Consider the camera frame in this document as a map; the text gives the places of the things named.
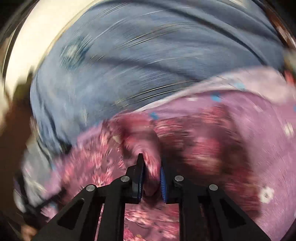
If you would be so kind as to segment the maroon floral patterned garment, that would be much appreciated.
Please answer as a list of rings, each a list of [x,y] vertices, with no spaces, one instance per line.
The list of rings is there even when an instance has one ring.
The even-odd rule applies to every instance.
[[[223,104],[174,118],[125,113],[81,136],[55,159],[45,197],[64,190],[66,205],[86,185],[109,185],[143,154],[147,167],[144,199],[125,210],[124,240],[178,240],[177,205],[165,205],[159,191],[161,157],[195,184],[221,186],[251,218],[259,214],[258,185],[247,151]]]

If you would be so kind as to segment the purple floral bed sheet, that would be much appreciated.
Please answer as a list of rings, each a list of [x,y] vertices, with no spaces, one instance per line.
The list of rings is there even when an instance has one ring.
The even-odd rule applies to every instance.
[[[112,118],[125,113],[174,118],[219,104],[227,106],[257,180],[260,210],[252,219],[271,240],[285,240],[295,230],[295,87],[280,73],[268,67],[225,73]],[[81,133],[75,145],[101,123]],[[15,187],[16,205],[49,221],[62,208],[58,199],[64,190],[49,197],[45,192],[42,202],[32,205],[22,171]]]

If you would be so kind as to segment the blue plaid quilt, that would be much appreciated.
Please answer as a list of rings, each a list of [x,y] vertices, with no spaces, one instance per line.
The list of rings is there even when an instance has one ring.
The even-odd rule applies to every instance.
[[[32,205],[55,156],[123,110],[251,66],[283,65],[284,46],[260,1],[103,1],[52,47],[30,88],[36,138],[23,158]]]

